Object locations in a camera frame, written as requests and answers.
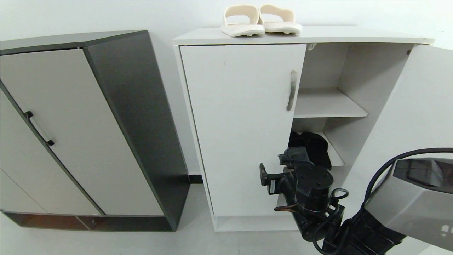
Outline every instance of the black slipper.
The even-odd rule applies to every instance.
[[[316,166],[331,170],[332,163],[327,153],[329,148],[327,141],[322,136],[312,132],[303,132],[300,137],[305,140],[309,160]]]
[[[291,134],[289,135],[288,148],[293,147],[305,147],[305,140],[303,140],[298,133],[291,131]]]

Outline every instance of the floor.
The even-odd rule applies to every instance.
[[[202,184],[192,184],[176,232],[83,232],[20,228],[1,215],[2,255],[317,255],[297,231],[214,232]],[[447,255],[426,250],[423,255]]]

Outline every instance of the cabinet handle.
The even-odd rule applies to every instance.
[[[50,146],[52,146],[52,145],[55,144],[52,140],[46,141],[46,140],[44,139],[44,137],[37,131],[36,127],[35,127],[35,126],[33,125],[33,123],[31,122],[31,117],[33,117],[33,113],[32,113],[31,111],[25,112],[25,113],[24,113],[24,116],[25,116],[25,118],[27,119],[27,121],[30,123],[30,125],[36,130],[36,133],[38,133],[39,138],[40,138],[42,141],[44,141],[44,143],[46,143],[47,146],[50,147]]]
[[[289,91],[289,100],[286,110],[291,111],[293,108],[294,96],[296,95],[296,82],[297,82],[297,72],[296,70],[291,71],[291,89]]]

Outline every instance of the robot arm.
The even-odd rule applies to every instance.
[[[361,209],[343,224],[339,200],[348,191],[331,191],[332,175],[313,165],[304,147],[279,155],[280,164],[286,165],[283,173],[267,174],[260,164],[261,184],[270,195],[285,196],[287,205],[274,210],[291,212],[303,239],[313,242],[321,254],[384,254],[406,236],[453,251],[453,160],[404,159],[433,152],[453,148],[417,150],[388,161],[370,182]],[[321,239],[322,248],[316,242]]]

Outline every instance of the cabinet top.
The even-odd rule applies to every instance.
[[[148,33],[146,30],[107,31],[80,34],[60,34],[33,38],[16,39],[0,42],[0,55],[17,53],[75,49],[88,47],[108,41],[118,40],[137,34]]]
[[[174,45],[307,44],[307,43],[409,43],[432,44],[433,38],[358,26],[304,26],[300,35],[266,33],[230,37],[220,28],[200,28],[173,39]]]

